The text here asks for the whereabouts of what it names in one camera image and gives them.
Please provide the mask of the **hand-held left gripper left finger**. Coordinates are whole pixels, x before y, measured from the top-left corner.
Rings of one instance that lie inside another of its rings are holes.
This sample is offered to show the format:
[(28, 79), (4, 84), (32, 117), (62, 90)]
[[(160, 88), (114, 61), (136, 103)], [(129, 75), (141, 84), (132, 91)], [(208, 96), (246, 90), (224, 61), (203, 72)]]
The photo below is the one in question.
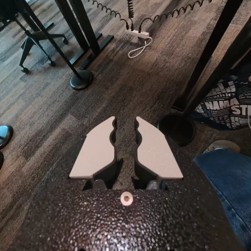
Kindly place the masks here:
[(69, 178), (103, 180), (110, 183), (118, 174), (116, 142), (117, 118), (111, 116), (86, 135)]

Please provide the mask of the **black office chair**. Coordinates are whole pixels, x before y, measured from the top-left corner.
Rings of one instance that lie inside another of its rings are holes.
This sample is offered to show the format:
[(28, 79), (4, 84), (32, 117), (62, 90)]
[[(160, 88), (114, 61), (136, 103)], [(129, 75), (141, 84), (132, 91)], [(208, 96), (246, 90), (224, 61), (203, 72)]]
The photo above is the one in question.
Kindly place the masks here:
[[(34, 18), (32, 17), (34, 12), (30, 5), (27, 3), (27, 1), (0, 1), (0, 11), (1, 11), (1, 17), (3, 17), (4, 20), (8, 21), (14, 21), (16, 22), (21, 29), (26, 34), (26, 39), (24, 40), (21, 48), (23, 50), (22, 56), (19, 62), (19, 66), (21, 67), (21, 71), (25, 74), (29, 73), (29, 70), (23, 66), (24, 61), (26, 60), (27, 56), (30, 53), (31, 48), (36, 45), (48, 58), (49, 65), (55, 67), (55, 62), (52, 61), (52, 59), (49, 57), (49, 55), (45, 52), (42, 45), (40, 44), (40, 41), (42, 40), (48, 40), (44, 32), (38, 27), (37, 22), (34, 21)], [(30, 26), (32, 29), (32, 33), (27, 30), (17, 19), (18, 14), (20, 14), (26, 23)]]

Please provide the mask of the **white power strip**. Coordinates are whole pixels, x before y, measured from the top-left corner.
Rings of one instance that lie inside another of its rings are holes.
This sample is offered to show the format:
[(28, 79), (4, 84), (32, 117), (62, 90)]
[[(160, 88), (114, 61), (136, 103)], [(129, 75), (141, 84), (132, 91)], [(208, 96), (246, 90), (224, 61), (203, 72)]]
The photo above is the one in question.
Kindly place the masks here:
[(130, 36), (134, 36), (134, 37), (138, 37), (138, 38), (142, 38), (142, 39), (149, 39), (150, 35), (148, 32), (139, 32), (137, 30), (130, 30), (130, 29), (125, 29), (124, 31), (126, 34), (130, 35)]

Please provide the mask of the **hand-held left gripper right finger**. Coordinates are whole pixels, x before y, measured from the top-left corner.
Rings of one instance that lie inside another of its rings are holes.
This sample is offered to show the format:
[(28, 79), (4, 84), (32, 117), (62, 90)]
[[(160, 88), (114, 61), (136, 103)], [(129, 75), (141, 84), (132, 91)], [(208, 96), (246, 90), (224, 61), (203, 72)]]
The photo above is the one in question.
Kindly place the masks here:
[(158, 128), (137, 116), (135, 134), (135, 174), (142, 183), (184, 178), (165, 135)]

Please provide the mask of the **black white printed bag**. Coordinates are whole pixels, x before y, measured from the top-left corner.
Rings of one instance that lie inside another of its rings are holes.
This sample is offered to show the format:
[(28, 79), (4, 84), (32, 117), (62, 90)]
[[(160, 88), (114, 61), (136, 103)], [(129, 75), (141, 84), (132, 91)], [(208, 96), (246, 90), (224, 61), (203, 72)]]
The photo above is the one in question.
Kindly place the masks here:
[(250, 77), (229, 76), (220, 79), (191, 117), (217, 130), (250, 128)]

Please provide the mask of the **black round base stand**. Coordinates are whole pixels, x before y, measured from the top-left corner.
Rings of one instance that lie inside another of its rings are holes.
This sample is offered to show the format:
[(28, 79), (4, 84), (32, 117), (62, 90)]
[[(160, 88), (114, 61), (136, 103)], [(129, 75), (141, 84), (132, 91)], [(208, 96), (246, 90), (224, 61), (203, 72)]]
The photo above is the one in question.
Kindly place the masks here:
[(165, 137), (172, 138), (180, 147), (187, 146), (194, 138), (195, 127), (190, 115), (201, 103), (220, 77), (230, 69), (234, 69), (250, 55), (251, 24), (250, 20), (242, 28), (234, 42), (230, 45), (221, 62), (198, 91), (194, 99), (186, 106), (182, 114), (171, 113), (162, 117), (157, 128)]
[(62, 58), (70, 67), (70, 69), (73, 71), (74, 75), (72, 76), (70, 80), (71, 87), (74, 90), (82, 90), (82, 89), (87, 88), (93, 81), (93, 74), (87, 70), (82, 70), (80, 72), (77, 72), (74, 66), (70, 63), (70, 61), (64, 55), (61, 48), (54, 41), (54, 39), (52, 38), (52, 35), (45, 29), (44, 25), (40, 22), (38, 17), (35, 15), (35, 13), (31, 9), (31, 7), (28, 5), (28, 3), (25, 0), (20, 0), (19, 2), (22, 5), (22, 7), (28, 12), (28, 14), (31, 16), (31, 18), (36, 23), (36, 25), (40, 28), (40, 30), (44, 33), (46, 38), (51, 42), (51, 44), (54, 46), (57, 52), (62, 56)]

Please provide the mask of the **black desk leg frame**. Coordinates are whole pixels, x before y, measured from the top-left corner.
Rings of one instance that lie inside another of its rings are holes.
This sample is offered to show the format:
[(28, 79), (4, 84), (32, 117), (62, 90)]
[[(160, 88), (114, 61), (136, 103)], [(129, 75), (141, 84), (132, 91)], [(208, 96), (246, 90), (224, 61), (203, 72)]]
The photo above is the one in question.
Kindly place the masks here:
[(92, 50), (92, 53), (79, 66), (80, 70), (85, 70), (114, 36), (107, 35), (100, 44), (98, 43), (102, 33), (94, 32), (81, 0), (55, 0), (55, 3), (80, 46), (70, 63), (75, 64), (89, 49)]

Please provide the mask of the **black table leg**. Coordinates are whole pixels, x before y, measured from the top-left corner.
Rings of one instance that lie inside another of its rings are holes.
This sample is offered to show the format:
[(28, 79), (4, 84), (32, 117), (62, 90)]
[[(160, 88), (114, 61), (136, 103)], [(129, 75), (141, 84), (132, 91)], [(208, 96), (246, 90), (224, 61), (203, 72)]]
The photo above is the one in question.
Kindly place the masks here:
[(199, 58), (196, 67), (191, 74), (187, 84), (182, 88), (178, 97), (174, 101), (172, 108), (177, 111), (184, 111), (188, 101), (192, 95), (192, 91), (195, 90), (196, 85), (201, 79), (209, 61), (212, 58), (212, 54), (218, 46), (221, 38), (223, 37), (225, 31), (227, 30), (229, 24), (231, 23), (233, 17), (235, 16), (237, 10), (240, 8), (243, 0), (227, 0), (219, 19), (212, 31), (212, 34)]

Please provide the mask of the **person's beige shoe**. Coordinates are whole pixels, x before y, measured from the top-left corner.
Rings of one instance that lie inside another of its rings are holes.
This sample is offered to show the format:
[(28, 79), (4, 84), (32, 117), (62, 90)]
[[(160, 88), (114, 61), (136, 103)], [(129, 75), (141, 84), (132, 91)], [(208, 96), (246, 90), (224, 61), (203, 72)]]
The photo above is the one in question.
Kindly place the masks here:
[(228, 140), (218, 140), (213, 142), (203, 153), (205, 154), (218, 149), (225, 149), (235, 153), (240, 153), (240, 147), (236, 143)]

